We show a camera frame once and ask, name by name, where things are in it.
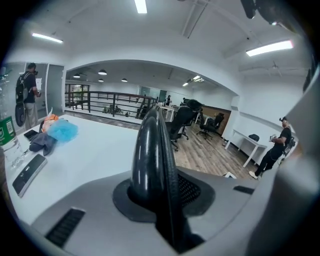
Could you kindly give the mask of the black metal railing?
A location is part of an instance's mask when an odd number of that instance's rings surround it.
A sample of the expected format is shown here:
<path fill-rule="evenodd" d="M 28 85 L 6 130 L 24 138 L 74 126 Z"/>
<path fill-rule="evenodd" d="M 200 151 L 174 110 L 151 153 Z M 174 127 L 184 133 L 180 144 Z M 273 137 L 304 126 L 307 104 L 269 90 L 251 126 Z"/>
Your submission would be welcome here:
<path fill-rule="evenodd" d="M 158 102 L 157 97 L 107 91 L 66 92 L 64 96 L 67 110 L 81 111 L 94 116 L 140 120 Z"/>

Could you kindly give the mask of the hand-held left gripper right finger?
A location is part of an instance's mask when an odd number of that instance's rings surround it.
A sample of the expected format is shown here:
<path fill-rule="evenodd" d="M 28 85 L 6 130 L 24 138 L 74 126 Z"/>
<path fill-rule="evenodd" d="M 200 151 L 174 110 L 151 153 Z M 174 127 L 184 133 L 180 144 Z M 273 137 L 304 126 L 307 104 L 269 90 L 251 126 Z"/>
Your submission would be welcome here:
<path fill-rule="evenodd" d="M 187 218 L 192 232 L 206 241 L 222 231 L 249 200 L 250 194 L 234 188 L 242 186 L 254 190 L 258 185 L 258 181 L 252 179 L 226 178 L 181 166 L 177 169 L 207 183 L 215 192 L 213 203 L 204 214 Z"/>

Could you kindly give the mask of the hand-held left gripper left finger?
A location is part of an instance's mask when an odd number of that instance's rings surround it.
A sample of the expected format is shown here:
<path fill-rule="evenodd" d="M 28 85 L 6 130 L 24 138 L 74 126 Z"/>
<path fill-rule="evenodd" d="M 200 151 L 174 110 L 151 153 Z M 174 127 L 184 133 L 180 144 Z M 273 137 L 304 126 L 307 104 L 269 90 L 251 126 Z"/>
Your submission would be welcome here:
<path fill-rule="evenodd" d="M 153 223 L 129 220 L 115 207 L 113 190 L 128 172 L 85 183 L 47 208 L 32 223 L 42 235 L 70 209 L 85 212 L 63 250 L 73 256 L 175 256 Z"/>

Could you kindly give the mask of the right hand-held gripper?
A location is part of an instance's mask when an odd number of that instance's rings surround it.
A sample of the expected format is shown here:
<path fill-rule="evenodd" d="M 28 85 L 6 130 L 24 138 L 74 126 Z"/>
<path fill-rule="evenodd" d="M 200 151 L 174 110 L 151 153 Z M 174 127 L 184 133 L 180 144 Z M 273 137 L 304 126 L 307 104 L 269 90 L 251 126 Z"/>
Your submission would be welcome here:
<path fill-rule="evenodd" d="M 320 83 L 289 114 L 301 153 L 278 169 L 247 256 L 320 256 Z"/>

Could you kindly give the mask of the orange and white bag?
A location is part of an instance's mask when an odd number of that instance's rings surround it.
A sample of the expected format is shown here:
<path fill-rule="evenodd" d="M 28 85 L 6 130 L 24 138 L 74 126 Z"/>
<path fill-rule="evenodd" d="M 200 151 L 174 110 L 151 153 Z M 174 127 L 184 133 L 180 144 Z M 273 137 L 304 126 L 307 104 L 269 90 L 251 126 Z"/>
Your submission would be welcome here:
<path fill-rule="evenodd" d="M 39 133 L 46 133 L 51 125 L 59 119 L 59 116 L 53 113 L 53 108 L 51 108 L 48 115 L 45 119 L 40 123 Z"/>

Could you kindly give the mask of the black office chair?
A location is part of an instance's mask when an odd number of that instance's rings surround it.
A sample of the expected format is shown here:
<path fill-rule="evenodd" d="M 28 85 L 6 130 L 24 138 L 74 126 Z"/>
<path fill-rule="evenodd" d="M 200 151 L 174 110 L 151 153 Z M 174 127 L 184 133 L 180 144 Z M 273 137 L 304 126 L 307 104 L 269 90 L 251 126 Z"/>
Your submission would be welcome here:
<path fill-rule="evenodd" d="M 190 124 L 202 109 L 202 104 L 195 100 L 188 100 L 185 105 L 180 106 L 175 117 L 171 122 L 166 122 L 166 128 L 169 134 L 170 142 L 177 152 L 179 147 L 176 145 L 177 140 L 182 137 L 185 126 Z"/>
<path fill-rule="evenodd" d="M 213 119 L 209 118 L 207 121 L 204 119 L 204 115 L 202 112 L 200 112 L 200 131 L 198 131 L 196 134 L 202 134 L 205 139 L 210 138 L 211 140 L 213 137 L 210 133 L 215 133 L 217 129 L 220 127 L 221 122 L 224 120 L 224 114 L 218 113 L 218 115 Z"/>

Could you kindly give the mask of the small black smartphone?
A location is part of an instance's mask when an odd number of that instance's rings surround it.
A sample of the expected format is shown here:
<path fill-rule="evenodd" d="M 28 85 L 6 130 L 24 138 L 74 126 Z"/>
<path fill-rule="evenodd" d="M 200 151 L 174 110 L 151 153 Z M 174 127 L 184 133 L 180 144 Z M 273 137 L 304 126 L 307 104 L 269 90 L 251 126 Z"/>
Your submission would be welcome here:
<path fill-rule="evenodd" d="M 28 132 L 24 133 L 23 136 L 31 141 L 36 135 L 38 135 L 39 133 L 33 129 L 29 130 Z"/>

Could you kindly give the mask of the black smartphone silver edge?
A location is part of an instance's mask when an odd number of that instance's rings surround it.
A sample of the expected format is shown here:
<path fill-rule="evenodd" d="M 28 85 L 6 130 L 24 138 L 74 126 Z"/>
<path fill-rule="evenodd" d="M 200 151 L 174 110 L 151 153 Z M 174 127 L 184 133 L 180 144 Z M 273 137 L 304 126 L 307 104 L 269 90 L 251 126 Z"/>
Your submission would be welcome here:
<path fill-rule="evenodd" d="M 23 197 L 34 178 L 38 175 L 46 163 L 47 159 L 44 156 L 37 154 L 15 178 L 12 186 L 20 198 Z"/>

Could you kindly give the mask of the long white desk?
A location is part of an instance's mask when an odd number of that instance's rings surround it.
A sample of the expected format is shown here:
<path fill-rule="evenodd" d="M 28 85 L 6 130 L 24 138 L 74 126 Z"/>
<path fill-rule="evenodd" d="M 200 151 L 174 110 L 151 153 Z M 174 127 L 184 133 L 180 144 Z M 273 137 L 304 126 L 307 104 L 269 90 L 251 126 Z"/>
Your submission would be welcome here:
<path fill-rule="evenodd" d="M 265 150 L 268 149 L 267 142 L 255 141 L 250 138 L 247 133 L 238 129 L 232 130 L 231 136 L 227 140 L 224 149 L 227 151 L 230 146 L 235 146 L 239 152 L 244 153 L 247 156 L 242 165 L 243 168 L 246 168 L 250 162 L 253 162 L 255 165 L 259 165 Z"/>

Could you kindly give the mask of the clear green-label water bottle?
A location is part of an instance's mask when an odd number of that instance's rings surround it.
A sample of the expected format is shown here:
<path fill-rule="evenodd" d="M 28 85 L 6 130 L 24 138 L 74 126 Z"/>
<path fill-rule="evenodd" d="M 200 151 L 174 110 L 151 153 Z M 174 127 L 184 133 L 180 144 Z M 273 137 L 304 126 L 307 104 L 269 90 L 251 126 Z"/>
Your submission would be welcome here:
<path fill-rule="evenodd" d="M 10 113 L 9 87 L 5 67 L 0 68 L 0 148 L 11 169 L 17 169 L 24 160 L 24 153 L 17 138 Z"/>

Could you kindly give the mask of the white square table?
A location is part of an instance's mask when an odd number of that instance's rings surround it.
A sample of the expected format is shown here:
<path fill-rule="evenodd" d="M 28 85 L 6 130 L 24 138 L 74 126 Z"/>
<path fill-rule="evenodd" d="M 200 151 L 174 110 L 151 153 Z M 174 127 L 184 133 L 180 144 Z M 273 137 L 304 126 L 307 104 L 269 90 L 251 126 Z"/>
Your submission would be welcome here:
<path fill-rule="evenodd" d="M 66 115 L 65 120 L 78 126 L 77 136 L 69 142 L 59 142 L 51 154 L 29 152 L 25 161 L 37 154 L 47 159 L 23 197 L 13 188 L 13 181 L 22 171 L 10 171 L 8 189 L 17 223 L 32 227 L 46 209 L 88 182 L 122 174 L 130 176 L 138 132 Z"/>

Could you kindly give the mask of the long ceiling light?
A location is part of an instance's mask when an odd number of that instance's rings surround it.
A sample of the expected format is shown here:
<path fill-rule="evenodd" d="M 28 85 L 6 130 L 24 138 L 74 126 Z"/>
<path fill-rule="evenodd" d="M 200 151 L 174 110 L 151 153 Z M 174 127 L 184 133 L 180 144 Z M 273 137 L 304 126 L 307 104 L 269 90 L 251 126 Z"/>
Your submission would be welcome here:
<path fill-rule="evenodd" d="M 289 49 L 292 49 L 293 47 L 294 45 L 290 40 L 284 40 L 284 41 L 279 41 L 279 42 L 267 44 L 264 46 L 260 46 L 251 50 L 247 50 L 246 54 L 249 57 L 253 57 L 253 56 L 276 52 L 276 51 L 289 50 Z"/>
<path fill-rule="evenodd" d="M 55 42 L 58 44 L 62 44 L 63 41 L 51 36 L 47 36 L 47 35 L 43 35 L 43 34 L 39 34 L 39 33 L 32 33 L 32 37 L 34 38 L 39 38 L 39 39 L 43 39 L 43 40 L 47 40 L 47 41 L 51 41 L 51 42 Z"/>
<path fill-rule="evenodd" d="M 134 0 L 134 3 L 138 14 L 148 13 L 146 0 Z"/>

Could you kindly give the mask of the grey cloth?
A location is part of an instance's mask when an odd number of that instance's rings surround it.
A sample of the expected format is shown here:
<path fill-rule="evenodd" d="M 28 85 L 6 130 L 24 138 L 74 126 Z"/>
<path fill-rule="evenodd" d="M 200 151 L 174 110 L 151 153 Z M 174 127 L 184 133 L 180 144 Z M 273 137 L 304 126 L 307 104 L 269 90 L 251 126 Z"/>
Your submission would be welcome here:
<path fill-rule="evenodd" d="M 51 154 L 56 143 L 57 140 L 49 136 L 47 133 L 38 133 L 31 139 L 29 150 L 34 153 L 42 150 L 43 156 L 45 157 Z"/>

